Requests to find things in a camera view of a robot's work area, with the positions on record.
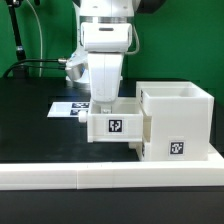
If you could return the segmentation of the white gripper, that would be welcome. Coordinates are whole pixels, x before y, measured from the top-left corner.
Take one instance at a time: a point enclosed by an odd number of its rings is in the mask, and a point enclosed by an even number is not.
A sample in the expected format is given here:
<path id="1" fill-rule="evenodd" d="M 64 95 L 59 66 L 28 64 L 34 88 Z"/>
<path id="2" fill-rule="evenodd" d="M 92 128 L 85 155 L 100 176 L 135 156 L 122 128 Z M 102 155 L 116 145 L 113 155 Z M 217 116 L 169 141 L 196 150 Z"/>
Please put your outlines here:
<path id="1" fill-rule="evenodd" d="M 81 46 L 66 63 L 66 72 L 79 80 L 78 68 L 88 70 L 91 98 L 103 114 L 112 112 L 118 97 L 124 54 L 132 43 L 130 23 L 88 23 L 80 28 Z"/>

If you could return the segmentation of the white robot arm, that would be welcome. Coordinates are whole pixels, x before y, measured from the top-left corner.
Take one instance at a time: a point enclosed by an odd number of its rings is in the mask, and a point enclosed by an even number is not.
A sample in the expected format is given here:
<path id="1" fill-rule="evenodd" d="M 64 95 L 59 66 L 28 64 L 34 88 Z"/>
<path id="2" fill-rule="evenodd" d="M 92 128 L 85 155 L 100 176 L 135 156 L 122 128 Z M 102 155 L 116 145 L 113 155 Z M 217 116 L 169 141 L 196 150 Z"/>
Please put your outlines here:
<path id="1" fill-rule="evenodd" d="M 123 58 L 138 44 L 134 26 L 137 13 L 152 14 L 166 0 L 73 0 L 77 48 L 66 62 L 73 82 L 90 83 L 91 100 L 103 113 L 116 102 Z"/>

